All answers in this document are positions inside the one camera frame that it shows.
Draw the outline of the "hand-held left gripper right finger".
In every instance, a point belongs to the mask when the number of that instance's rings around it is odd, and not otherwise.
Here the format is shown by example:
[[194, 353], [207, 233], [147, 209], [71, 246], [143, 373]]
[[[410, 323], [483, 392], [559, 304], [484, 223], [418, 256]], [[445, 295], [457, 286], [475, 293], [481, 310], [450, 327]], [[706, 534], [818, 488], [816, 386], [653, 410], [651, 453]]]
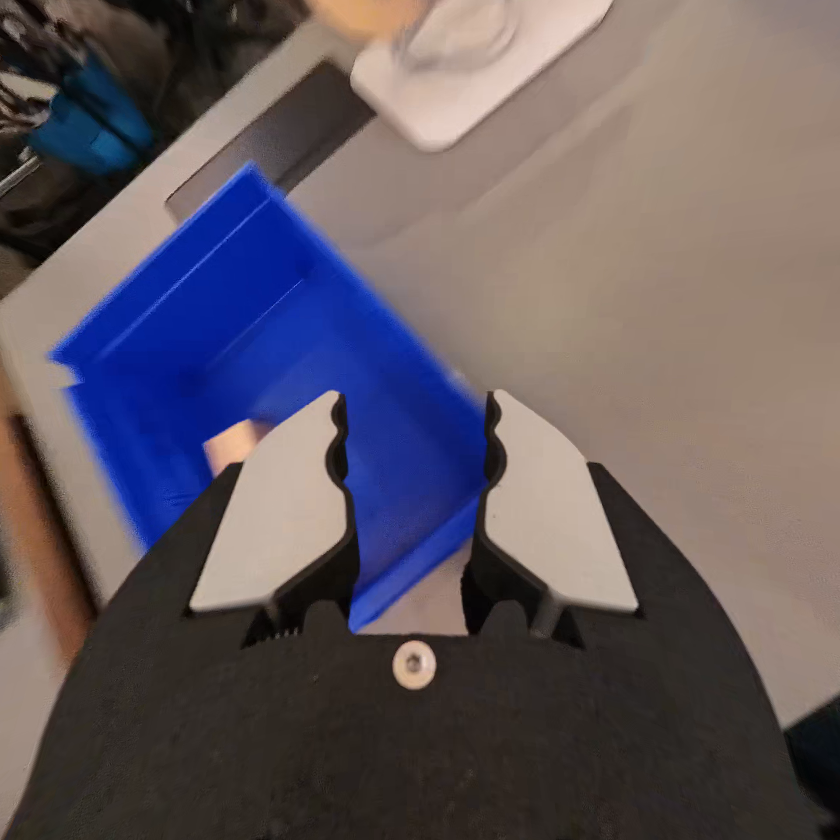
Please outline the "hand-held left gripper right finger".
[[640, 603], [589, 462], [507, 391], [486, 397], [486, 486], [463, 572], [467, 633], [519, 604], [530, 634], [578, 640], [571, 608], [635, 616]]

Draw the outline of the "wooden cube with blue stripe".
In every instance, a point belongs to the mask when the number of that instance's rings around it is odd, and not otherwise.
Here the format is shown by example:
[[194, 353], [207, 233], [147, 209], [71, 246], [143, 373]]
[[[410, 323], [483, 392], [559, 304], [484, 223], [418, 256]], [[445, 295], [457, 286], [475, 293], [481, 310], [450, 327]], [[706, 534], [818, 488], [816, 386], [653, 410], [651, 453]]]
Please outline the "wooden cube with blue stripe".
[[243, 462], [272, 426], [255, 419], [240, 421], [203, 442], [203, 452], [213, 478], [228, 466]]

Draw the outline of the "blue plastic bin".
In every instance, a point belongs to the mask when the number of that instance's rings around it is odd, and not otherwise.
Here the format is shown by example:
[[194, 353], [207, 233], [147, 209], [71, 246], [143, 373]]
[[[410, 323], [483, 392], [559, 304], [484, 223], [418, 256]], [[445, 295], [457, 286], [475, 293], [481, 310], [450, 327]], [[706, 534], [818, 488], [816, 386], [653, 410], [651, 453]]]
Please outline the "blue plastic bin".
[[360, 543], [350, 629], [471, 537], [485, 409], [247, 165], [49, 354], [140, 545], [211, 481], [203, 445], [344, 394]]

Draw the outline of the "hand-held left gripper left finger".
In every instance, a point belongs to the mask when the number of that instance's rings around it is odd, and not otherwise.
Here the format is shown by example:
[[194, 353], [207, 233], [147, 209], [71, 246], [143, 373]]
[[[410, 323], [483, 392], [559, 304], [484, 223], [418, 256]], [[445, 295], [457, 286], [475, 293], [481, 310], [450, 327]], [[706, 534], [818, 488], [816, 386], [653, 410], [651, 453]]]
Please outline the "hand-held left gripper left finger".
[[323, 604], [351, 633], [361, 550], [346, 485], [349, 431], [345, 395], [326, 391], [257, 444], [240, 466], [190, 613], [254, 608], [283, 636], [302, 633]]

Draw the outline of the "wood and white document stand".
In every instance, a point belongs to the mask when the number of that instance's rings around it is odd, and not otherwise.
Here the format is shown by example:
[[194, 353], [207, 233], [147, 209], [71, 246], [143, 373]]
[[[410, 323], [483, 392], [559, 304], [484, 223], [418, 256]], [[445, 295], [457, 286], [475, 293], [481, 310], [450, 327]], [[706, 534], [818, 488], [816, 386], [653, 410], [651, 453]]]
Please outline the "wood and white document stand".
[[613, 1], [308, 1], [360, 45], [353, 91], [420, 151], [446, 151], [595, 31]]

